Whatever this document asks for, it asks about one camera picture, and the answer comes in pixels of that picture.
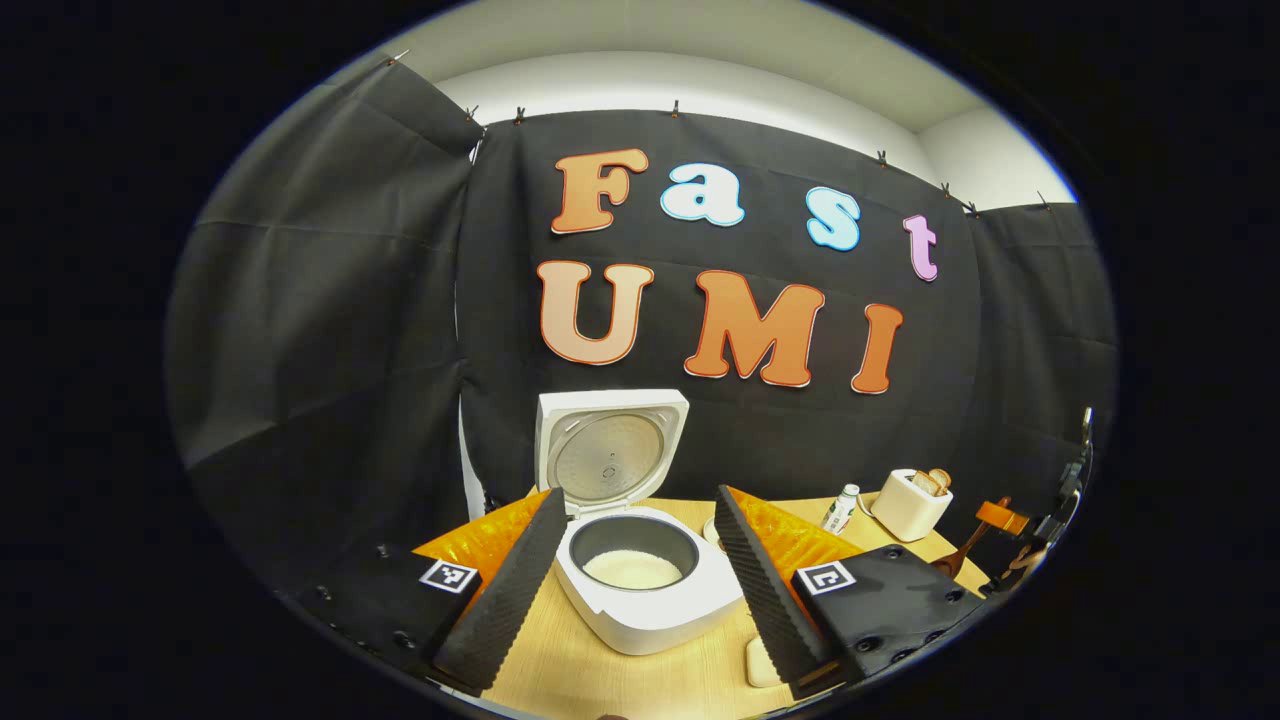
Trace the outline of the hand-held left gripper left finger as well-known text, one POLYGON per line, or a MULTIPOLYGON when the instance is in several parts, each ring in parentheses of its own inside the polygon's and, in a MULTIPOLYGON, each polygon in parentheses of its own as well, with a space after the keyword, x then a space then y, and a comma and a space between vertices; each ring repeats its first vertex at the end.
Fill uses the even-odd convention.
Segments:
POLYGON ((296 607, 394 670, 477 696, 495 678, 564 536, 562 489, 420 544, 334 562, 296 607))

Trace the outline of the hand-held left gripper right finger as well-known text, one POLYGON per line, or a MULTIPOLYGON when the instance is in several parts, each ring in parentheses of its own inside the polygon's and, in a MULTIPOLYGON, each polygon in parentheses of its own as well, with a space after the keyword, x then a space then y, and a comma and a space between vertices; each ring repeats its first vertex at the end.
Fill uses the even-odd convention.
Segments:
POLYGON ((799 700, 877 685, 984 611, 979 594, 901 544, 838 544, 730 486, 714 521, 767 656, 799 700))

